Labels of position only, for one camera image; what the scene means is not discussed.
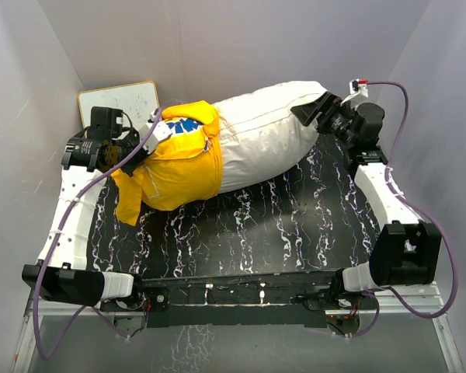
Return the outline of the yellow Pikachu pillowcase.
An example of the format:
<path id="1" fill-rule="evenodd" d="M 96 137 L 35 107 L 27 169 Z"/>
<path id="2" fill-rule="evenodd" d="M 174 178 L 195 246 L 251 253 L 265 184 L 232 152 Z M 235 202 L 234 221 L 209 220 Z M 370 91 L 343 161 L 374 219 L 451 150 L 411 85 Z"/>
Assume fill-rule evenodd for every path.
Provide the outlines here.
<path id="1" fill-rule="evenodd" d="M 132 176 L 121 170 L 111 175 L 119 190 L 116 217 L 125 224 L 136 225 L 142 204 L 173 211 L 219 194 L 223 163 L 217 109 L 201 100 L 168 107 L 162 119 L 172 136 Z"/>

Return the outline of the white pillow insert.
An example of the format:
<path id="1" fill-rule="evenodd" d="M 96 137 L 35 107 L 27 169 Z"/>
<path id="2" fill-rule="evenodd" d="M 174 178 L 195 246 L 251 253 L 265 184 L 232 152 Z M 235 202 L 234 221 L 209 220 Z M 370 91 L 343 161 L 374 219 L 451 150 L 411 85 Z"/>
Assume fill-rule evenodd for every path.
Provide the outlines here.
<path id="1" fill-rule="evenodd" d="M 290 81 L 214 103 L 220 121 L 219 192 L 261 183 L 298 164 L 318 132 L 314 124 L 303 126 L 290 109 L 326 92 L 316 81 Z"/>

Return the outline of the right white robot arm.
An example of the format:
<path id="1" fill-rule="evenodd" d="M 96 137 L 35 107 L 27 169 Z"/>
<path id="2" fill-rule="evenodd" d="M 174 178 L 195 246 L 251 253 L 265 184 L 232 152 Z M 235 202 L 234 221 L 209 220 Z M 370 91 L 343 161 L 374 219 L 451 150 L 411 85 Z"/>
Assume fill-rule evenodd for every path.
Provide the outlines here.
<path id="1" fill-rule="evenodd" d="M 394 285 L 431 284 L 436 273 L 441 234 L 403 202 L 388 160 L 378 146 L 385 111 L 375 103 L 352 106 L 330 92 L 311 103 L 291 108 L 305 127 L 331 134 L 345 147 L 346 168 L 363 192 L 380 227 L 366 263 L 337 270 L 328 288 L 298 295 L 295 301 L 316 299 L 349 308 L 364 291 Z"/>

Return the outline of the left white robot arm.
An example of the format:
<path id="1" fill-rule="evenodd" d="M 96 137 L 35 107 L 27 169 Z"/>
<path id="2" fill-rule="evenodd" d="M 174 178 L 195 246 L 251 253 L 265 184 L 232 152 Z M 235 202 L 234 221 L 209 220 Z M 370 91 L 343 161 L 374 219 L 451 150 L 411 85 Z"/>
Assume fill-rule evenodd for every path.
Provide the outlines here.
<path id="1" fill-rule="evenodd" d="M 82 306 L 118 299 L 129 310 L 143 305 L 145 292 L 133 275 L 89 271 L 86 250 L 106 179 L 117 170 L 132 173 L 145 160 L 160 114 L 156 111 L 136 128 L 123 110 L 94 106 L 91 125 L 68 140 L 47 241 L 37 262 L 25 265 L 22 272 L 35 306 L 41 299 Z"/>

